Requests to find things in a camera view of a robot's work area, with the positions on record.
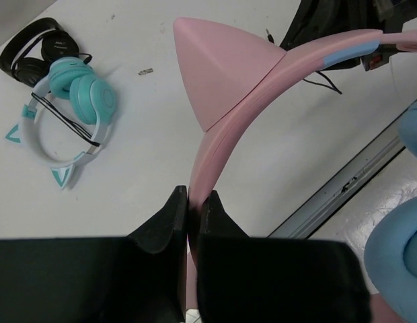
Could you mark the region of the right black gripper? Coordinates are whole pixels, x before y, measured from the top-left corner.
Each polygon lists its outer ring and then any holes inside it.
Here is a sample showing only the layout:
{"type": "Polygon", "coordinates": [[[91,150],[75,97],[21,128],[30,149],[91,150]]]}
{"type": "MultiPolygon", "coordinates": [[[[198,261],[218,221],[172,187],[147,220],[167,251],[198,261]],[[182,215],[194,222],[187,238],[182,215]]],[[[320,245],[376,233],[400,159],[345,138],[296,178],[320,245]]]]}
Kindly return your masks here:
{"type": "Polygon", "coordinates": [[[321,37],[357,29],[397,33],[414,18],[417,0],[302,1],[280,47],[291,50],[321,37]]]}

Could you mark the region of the pink blue cat-ear headphones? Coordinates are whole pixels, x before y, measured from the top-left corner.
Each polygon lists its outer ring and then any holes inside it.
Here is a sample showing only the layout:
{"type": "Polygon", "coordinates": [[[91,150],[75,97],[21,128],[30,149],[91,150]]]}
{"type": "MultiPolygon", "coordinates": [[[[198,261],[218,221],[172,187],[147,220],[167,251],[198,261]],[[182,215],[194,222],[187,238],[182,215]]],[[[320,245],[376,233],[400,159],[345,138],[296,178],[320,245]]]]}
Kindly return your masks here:
{"type": "Polygon", "coordinates": [[[180,17],[174,22],[174,40],[184,87],[204,131],[190,177],[187,220],[198,303],[202,209],[248,127],[277,97],[315,71],[385,44],[417,52],[417,30],[353,30],[284,50],[232,26],[180,17]]]}

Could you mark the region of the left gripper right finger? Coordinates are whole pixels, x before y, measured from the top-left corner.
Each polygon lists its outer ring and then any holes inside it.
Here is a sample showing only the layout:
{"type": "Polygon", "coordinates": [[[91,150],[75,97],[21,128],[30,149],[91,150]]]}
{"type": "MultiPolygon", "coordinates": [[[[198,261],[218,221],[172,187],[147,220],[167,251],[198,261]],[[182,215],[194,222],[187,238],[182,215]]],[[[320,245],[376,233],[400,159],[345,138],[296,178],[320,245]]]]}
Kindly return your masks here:
{"type": "Polygon", "coordinates": [[[205,201],[197,264],[203,322],[370,322],[370,298],[345,243],[253,238],[216,191],[205,201]]]}

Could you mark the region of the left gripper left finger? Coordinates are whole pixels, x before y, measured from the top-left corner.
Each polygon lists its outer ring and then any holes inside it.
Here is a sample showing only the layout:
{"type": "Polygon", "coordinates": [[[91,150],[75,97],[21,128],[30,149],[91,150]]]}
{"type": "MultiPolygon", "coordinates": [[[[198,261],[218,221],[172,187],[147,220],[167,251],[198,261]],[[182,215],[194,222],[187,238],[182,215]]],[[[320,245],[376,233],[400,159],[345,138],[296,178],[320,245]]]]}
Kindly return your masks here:
{"type": "Polygon", "coordinates": [[[0,322],[183,322],[185,186],[127,236],[0,240],[0,322]]]}

